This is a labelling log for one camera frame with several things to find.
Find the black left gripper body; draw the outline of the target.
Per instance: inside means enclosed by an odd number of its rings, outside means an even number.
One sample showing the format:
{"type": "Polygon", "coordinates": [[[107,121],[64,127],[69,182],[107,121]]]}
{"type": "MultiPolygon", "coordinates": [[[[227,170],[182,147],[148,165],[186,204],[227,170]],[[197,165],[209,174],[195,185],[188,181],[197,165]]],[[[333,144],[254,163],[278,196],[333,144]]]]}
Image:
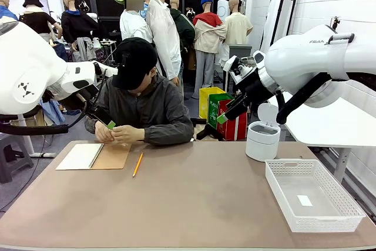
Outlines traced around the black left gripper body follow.
{"type": "Polygon", "coordinates": [[[98,92],[99,89],[97,86],[89,85],[60,100],[59,103],[69,111],[82,110],[85,105],[89,105],[96,98],[98,92]]]}

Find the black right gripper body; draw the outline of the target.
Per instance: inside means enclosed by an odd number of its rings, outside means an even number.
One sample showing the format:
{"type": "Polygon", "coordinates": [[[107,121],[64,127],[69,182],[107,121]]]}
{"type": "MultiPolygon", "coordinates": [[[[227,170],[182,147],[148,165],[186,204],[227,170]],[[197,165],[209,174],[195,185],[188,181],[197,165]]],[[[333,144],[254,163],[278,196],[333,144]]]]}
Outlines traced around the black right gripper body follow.
{"type": "Polygon", "coordinates": [[[248,107],[251,103],[262,103],[270,99],[274,94],[261,82],[259,70],[256,68],[242,81],[236,83],[236,89],[243,97],[242,105],[248,107]]]}

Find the person's right hand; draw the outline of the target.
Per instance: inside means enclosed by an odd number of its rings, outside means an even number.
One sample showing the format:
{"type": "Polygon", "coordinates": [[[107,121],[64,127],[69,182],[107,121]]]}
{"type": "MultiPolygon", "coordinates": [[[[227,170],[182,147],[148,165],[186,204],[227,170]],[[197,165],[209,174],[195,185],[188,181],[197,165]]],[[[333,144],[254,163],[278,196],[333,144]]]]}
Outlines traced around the person's right hand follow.
{"type": "Polygon", "coordinates": [[[111,143],[114,142],[113,131],[107,128],[102,122],[95,123],[95,136],[99,142],[111,143]]]}

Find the person's left hand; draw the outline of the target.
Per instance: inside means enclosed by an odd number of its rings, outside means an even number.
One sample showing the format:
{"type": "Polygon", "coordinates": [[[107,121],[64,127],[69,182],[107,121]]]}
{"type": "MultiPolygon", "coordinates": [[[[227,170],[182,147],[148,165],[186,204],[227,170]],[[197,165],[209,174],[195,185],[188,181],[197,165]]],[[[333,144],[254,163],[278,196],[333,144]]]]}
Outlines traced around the person's left hand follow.
{"type": "Polygon", "coordinates": [[[114,127],[111,130],[114,141],[118,143],[133,143],[139,140],[140,130],[130,125],[114,127]]]}

